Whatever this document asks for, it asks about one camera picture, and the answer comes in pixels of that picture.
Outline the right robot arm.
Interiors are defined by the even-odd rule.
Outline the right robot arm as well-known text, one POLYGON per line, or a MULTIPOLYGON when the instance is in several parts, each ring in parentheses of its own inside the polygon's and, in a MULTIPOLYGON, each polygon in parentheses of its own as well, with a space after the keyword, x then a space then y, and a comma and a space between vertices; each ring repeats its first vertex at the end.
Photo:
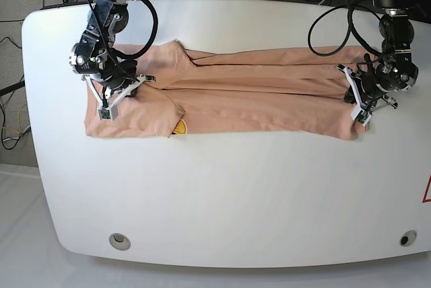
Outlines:
POLYGON ((129 22, 128 2, 136 0, 97 0, 90 3, 88 23, 72 49, 69 63, 83 77, 97 101, 101 120, 117 117, 118 103, 131 98, 144 82, 156 78, 137 72, 137 60, 153 44, 158 30, 158 16, 149 0, 141 1, 152 15, 152 30, 147 43, 136 53, 126 54, 114 48, 116 35, 129 22))

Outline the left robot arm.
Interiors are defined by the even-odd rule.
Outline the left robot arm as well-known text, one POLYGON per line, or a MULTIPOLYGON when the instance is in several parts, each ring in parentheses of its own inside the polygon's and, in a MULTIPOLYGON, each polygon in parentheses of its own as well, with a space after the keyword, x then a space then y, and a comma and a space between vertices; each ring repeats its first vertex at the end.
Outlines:
POLYGON ((366 70, 352 71, 338 65, 345 73, 350 84, 345 93, 346 102, 355 103, 352 119, 365 125, 372 113, 381 109, 378 104, 383 100, 385 106, 398 106, 389 93, 407 91, 418 78, 418 68, 411 59, 411 43, 414 29, 408 18, 409 9, 414 8, 419 0, 373 0, 373 5, 384 10, 379 19, 379 31, 383 37, 381 50, 374 52, 369 46, 364 55, 363 65, 366 70))

